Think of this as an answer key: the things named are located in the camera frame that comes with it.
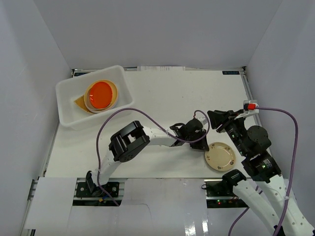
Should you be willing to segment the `beige floral round plate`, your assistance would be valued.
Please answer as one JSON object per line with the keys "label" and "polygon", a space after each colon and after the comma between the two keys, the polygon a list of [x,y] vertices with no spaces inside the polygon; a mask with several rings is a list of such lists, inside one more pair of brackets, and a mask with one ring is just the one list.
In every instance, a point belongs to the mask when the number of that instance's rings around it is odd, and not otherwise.
{"label": "beige floral round plate", "polygon": [[236,155],[232,148],[222,142],[209,144],[205,152],[206,163],[214,170],[225,172],[231,170],[236,164]]}

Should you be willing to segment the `orange round plate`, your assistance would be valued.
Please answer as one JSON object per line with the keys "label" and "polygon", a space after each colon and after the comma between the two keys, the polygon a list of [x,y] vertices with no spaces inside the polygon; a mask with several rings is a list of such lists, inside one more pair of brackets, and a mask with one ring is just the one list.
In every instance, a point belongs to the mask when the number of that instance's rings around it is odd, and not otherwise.
{"label": "orange round plate", "polygon": [[107,108],[112,101],[113,91],[111,86],[104,81],[96,82],[89,92],[91,105],[99,110]]}

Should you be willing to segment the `yellow round plate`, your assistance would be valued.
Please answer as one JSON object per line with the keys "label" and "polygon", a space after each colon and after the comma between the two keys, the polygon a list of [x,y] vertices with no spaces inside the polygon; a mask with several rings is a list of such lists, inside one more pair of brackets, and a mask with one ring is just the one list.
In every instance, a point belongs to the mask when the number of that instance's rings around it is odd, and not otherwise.
{"label": "yellow round plate", "polygon": [[[113,98],[112,98],[111,104],[107,108],[102,109],[102,110],[94,108],[91,105],[90,100],[89,100],[89,92],[90,92],[90,89],[91,89],[92,85],[94,85],[96,82],[100,82],[100,81],[107,82],[111,86],[112,91],[113,91]],[[90,113],[90,114],[98,114],[98,113],[101,113],[101,112],[108,111],[108,110],[112,109],[116,105],[116,103],[118,101],[118,89],[117,89],[116,85],[113,82],[111,82],[109,80],[98,80],[96,82],[93,82],[92,84],[90,84],[88,86],[88,88],[86,89],[85,94],[83,95],[84,96],[85,105],[87,107],[87,112]]]}

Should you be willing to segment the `woven bamboo fan tray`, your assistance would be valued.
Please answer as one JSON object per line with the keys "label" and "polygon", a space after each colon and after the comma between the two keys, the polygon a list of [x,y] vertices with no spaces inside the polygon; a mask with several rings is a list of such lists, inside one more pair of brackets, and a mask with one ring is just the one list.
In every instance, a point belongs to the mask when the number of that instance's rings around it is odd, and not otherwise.
{"label": "woven bamboo fan tray", "polygon": [[85,101],[84,101],[84,96],[80,96],[79,98],[77,98],[74,103],[82,110],[86,111],[87,107],[85,105]]}

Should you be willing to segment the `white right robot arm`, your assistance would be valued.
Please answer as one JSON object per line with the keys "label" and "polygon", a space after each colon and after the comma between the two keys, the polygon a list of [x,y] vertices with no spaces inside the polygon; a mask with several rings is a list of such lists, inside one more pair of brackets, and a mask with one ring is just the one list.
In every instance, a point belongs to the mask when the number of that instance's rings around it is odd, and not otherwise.
{"label": "white right robot arm", "polygon": [[256,214],[273,236],[313,236],[315,228],[307,221],[297,203],[290,199],[290,184],[267,149],[271,145],[267,131],[253,125],[245,128],[245,118],[254,110],[208,111],[211,128],[225,132],[245,159],[246,173],[262,190],[261,196],[251,187],[247,178],[237,169],[222,177],[223,192],[238,196]]}

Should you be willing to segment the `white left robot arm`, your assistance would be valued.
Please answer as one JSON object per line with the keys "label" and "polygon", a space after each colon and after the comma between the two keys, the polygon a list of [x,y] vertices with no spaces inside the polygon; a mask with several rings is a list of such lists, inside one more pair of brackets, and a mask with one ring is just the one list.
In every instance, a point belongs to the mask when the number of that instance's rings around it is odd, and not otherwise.
{"label": "white left robot arm", "polygon": [[187,143],[192,149],[208,151],[204,126],[207,118],[193,118],[184,123],[176,123],[169,130],[150,128],[136,120],[113,134],[107,147],[106,155],[101,158],[99,152],[100,133],[96,137],[97,169],[86,174],[87,190],[93,197],[108,194],[105,189],[109,178],[120,166],[135,158],[147,146],[180,147]]}

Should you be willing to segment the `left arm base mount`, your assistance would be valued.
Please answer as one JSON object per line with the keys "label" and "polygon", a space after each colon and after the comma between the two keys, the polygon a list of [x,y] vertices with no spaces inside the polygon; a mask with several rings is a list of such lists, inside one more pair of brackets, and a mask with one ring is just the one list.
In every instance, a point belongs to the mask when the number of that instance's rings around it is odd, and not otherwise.
{"label": "left arm base mount", "polygon": [[122,202],[120,197],[120,183],[109,182],[102,187],[115,199],[117,204],[99,187],[95,187],[93,192],[91,192],[86,182],[78,182],[74,193],[73,206],[118,207]]}

